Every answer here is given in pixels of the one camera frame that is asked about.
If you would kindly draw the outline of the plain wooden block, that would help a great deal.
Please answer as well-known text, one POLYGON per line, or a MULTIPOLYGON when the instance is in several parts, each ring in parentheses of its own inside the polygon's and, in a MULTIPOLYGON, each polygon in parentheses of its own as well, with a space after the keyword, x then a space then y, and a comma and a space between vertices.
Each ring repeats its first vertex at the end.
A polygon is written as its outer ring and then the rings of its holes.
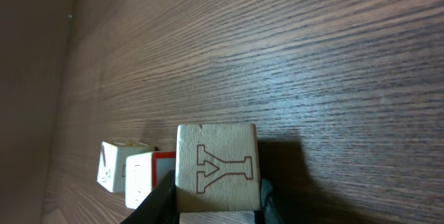
POLYGON ((175 167, 175 151, 153 151, 129 156, 126 159, 126 207, 137 209, 175 167))
POLYGON ((260 209, 256 126, 178 126, 175 175, 176 207, 180 213, 260 209))

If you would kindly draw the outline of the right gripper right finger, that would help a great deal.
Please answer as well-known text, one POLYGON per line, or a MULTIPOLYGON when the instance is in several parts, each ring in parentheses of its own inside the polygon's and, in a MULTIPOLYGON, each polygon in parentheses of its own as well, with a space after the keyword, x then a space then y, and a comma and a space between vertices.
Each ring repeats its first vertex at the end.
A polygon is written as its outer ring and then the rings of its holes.
POLYGON ((255 224, 284 224, 281 200, 275 195, 270 180, 261 180, 260 210, 254 211, 255 224))

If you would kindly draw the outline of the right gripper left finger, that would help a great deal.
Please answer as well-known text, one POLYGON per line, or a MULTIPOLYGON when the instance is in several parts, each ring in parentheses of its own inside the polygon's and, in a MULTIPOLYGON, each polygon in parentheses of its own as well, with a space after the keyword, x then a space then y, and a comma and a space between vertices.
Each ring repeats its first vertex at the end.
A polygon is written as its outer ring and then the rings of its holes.
POLYGON ((170 170, 141 205, 121 224, 179 224, 175 171, 170 170))

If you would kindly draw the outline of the wooden block hammer picture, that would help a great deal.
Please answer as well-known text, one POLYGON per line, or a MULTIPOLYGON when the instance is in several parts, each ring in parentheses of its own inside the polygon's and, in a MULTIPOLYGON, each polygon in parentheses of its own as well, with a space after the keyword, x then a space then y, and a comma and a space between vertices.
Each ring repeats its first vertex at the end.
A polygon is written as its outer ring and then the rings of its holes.
POLYGON ((155 147, 139 141, 102 141, 97 182, 111 193, 125 191, 126 158, 155 151, 155 147))

